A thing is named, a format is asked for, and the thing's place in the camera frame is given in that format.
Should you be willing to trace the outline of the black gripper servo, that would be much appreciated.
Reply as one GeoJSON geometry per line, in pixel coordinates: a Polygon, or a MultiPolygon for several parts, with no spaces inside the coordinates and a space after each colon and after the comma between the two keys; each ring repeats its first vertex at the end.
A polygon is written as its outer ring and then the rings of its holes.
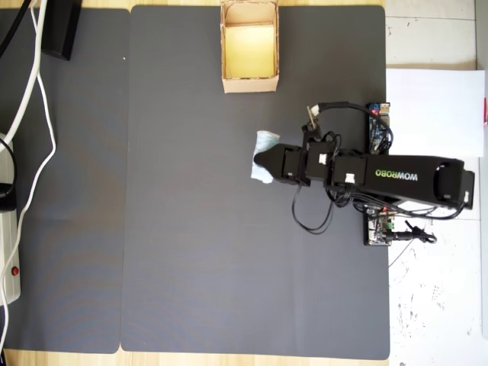
{"type": "Polygon", "coordinates": [[[253,162],[264,168],[272,178],[281,178],[281,183],[301,187],[310,186],[310,180],[306,178],[305,172],[307,150],[303,147],[284,148],[284,144],[277,144],[264,152],[257,153],[253,162]]]}

